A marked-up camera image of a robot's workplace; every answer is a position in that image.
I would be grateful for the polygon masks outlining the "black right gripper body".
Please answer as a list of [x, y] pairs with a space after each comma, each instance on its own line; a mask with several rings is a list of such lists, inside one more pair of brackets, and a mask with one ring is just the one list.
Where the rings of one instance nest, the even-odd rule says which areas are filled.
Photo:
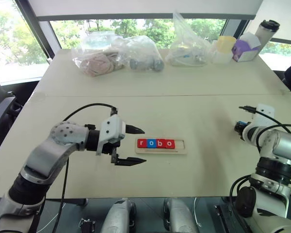
[[234, 131], [238, 133], [241, 140], [243, 140], [244, 129], [245, 129], [245, 123], [243, 121], [237, 121], [234, 126]]

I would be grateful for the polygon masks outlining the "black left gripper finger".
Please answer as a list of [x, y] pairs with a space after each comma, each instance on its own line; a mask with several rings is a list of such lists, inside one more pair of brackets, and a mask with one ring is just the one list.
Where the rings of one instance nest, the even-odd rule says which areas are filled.
[[145, 132], [138, 128], [138, 127], [135, 127], [133, 125], [128, 125], [126, 124], [125, 126], [125, 133], [128, 133], [128, 134], [145, 134]]
[[126, 159], [117, 158], [115, 166], [134, 166], [146, 162], [146, 160], [136, 157], [127, 157]]

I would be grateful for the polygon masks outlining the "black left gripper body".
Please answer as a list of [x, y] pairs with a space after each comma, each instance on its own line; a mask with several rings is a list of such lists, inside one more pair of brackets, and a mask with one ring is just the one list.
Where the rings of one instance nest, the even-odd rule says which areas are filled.
[[115, 143], [106, 143], [103, 145], [102, 153], [111, 156], [111, 163], [117, 165], [119, 162], [119, 155], [117, 148], [120, 147], [120, 141]]

